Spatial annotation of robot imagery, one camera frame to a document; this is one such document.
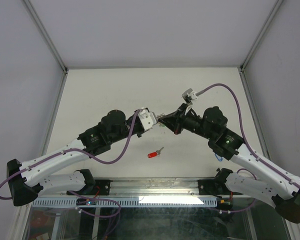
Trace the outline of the metal keyring with yellow handle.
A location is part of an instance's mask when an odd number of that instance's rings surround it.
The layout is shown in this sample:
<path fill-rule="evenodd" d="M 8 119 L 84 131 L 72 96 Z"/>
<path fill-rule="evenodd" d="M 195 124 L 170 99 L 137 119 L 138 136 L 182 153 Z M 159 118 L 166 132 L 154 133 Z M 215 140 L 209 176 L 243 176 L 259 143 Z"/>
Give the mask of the metal keyring with yellow handle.
<path fill-rule="evenodd" d="M 164 113 L 161 113 L 161 114 L 157 115 L 156 117 L 157 117 L 157 119 L 159 120 L 159 119 L 163 118 L 164 116 L 165 116 L 165 114 L 164 114 Z"/>

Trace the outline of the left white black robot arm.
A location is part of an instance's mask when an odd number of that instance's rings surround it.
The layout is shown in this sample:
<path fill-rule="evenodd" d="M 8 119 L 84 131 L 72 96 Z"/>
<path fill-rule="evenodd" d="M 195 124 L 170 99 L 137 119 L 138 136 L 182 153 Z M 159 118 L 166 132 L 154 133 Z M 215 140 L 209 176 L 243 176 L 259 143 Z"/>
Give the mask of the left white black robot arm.
<path fill-rule="evenodd" d="M 148 108 L 136 110 L 129 118 L 120 110 L 111 110 L 96 126 L 79 134 L 59 150 L 29 161 L 10 160 L 6 165 L 6 176 L 13 205 L 24 206 L 48 192 L 92 193 L 95 182 L 88 169 L 69 175 L 57 175 L 56 172 L 88 158 L 107 164 L 97 156 L 109 151 L 112 144 L 125 140 L 119 156 L 108 162 L 114 164 L 123 157 L 133 135 L 141 137 L 157 122 L 156 115 Z"/>

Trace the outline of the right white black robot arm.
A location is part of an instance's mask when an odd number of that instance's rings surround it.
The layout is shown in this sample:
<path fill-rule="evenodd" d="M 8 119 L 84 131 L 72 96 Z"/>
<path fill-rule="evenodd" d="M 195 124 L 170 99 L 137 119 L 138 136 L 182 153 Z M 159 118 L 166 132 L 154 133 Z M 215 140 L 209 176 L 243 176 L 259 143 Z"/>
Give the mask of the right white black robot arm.
<path fill-rule="evenodd" d="M 187 105 L 183 103 L 175 112 L 161 116 L 158 121 L 176 135 L 187 130 L 207 139 L 209 148 L 216 155 L 258 177 L 258 180 L 248 179 L 222 168 L 214 178 L 215 191 L 250 196 L 273 207 L 284 219 L 300 223 L 300 177 L 260 156 L 241 136 L 228 129 L 228 119 L 219 107 L 207 108 L 202 117 L 186 109 Z"/>

